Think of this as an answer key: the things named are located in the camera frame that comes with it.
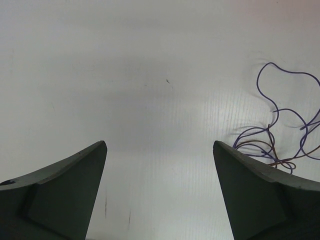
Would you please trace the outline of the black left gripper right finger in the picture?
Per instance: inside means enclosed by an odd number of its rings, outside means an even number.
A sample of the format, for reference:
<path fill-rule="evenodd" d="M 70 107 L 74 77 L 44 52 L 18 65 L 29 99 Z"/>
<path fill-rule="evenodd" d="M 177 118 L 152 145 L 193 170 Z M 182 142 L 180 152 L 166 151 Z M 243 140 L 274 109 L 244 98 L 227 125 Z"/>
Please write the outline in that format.
<path fill-rule="evenodd" d="M 213 157 L 236 240 L 318 240 L 320 184 L 250 158 L 222 141 Z"/>

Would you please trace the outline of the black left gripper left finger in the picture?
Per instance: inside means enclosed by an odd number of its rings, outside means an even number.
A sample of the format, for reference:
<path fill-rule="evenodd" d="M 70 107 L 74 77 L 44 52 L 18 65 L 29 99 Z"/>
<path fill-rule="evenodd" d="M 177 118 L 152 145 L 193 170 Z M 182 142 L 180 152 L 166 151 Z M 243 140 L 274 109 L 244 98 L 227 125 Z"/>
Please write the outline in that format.
<path fill-rule="evenodd" d="M 107 157 L 101 140 L 0 184 L 2 240 L 84 240 Z"/>

